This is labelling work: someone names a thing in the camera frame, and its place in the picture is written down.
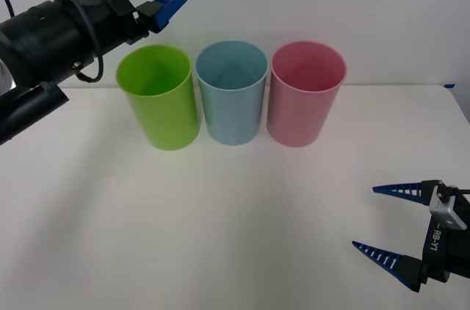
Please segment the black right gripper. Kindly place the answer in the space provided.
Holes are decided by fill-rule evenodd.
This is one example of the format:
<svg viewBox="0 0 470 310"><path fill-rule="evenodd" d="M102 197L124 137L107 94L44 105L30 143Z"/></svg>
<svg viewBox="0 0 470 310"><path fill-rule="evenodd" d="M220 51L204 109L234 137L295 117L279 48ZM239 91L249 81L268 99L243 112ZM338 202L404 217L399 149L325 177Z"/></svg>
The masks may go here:
<svg viewBox="0 0 470 310"><path fill-rule="evenodd" d="M426 180L376 186L372 191L420 203L428 206L431 212L436 212L439 207L439 184L439 180ZM422 285L422 263L425 278L442 283L446 283L451 274L469 278L469 228L444 228L434 217L428 226L422 260L356 241L352 241L352 245L413 292L419 292Z"/></svg>

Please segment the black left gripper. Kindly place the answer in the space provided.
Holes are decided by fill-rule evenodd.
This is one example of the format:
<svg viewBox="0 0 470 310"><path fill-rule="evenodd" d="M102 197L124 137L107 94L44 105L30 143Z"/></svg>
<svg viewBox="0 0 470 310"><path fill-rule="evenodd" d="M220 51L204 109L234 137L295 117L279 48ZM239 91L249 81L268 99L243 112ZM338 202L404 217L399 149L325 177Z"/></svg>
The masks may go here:
<svg viewBox="0 0 470 310"><path fill-rule="evenodd" d="M160 33L188 0L154 0L137 7L129 0L79 0L95 31L103 54L123 43L132 45Z"/></svg>

